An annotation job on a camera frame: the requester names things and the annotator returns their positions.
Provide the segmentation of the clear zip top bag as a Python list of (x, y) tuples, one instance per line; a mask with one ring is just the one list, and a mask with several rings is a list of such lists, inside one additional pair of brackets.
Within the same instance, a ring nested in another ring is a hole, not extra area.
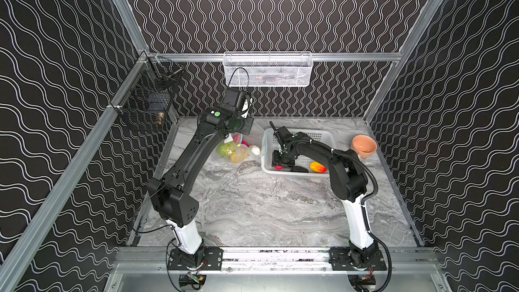
[(214, 155), (224, 161), (240, 164), (247, 158), (259, 160), (266, 155), (267, 143), (264, 129), (254, 122), (248, 135), (232, 133), (216, 147)]

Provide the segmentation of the green cabbage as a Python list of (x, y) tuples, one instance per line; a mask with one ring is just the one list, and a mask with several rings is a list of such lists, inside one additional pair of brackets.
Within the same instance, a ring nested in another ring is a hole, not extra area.
[(221, 143), (217, 146), (217, 152), (223, 158), (227, 158), (230, 157), (233, 153), (235, 153), (235, 146), (236, 145), (234, 142)]

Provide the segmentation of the yellow potato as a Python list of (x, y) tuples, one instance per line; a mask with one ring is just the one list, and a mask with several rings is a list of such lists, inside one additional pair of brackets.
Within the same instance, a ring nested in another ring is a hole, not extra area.
[(243, 162), (249, 155), (247, 147), (240, 146), (235, 148), (235, 153), (230, 156), (230, 161), (235, 164)]

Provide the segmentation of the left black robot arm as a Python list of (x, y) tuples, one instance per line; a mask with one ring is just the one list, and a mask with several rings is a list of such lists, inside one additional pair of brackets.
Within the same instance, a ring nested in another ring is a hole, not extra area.
[(250, 107), (251, 93), (228, 88), (216, 107), (201, 114), (195, 134), (174, 165), (147, 185), (153, 209), (177, 239), (171, 258), (189, 270), (204, 265), (203, 239), (195, 223), (199, 202), (191, 197), (195, 181), (213, 150), (225, 139), (232, 139), (235, 133), (250, 133), (254, 123)]

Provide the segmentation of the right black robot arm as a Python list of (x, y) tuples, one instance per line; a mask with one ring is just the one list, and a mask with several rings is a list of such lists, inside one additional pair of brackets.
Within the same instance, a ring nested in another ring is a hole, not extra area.
[(350, 228), (350, 264), (358, 269), (374, 265), (382, 257), (381, 247), (386, 250), (387, 246), (373, 233), (366, 210), (366, 202), (378, 193), (373, 173), (353, 150), (338, 150), (304, 132), (293, 133), (273, 123), (270, 126), (280, 145), (273, 152), (276, 166), (290, 166), (305, 156), (328, 170), (332, 192), (343, 203)]

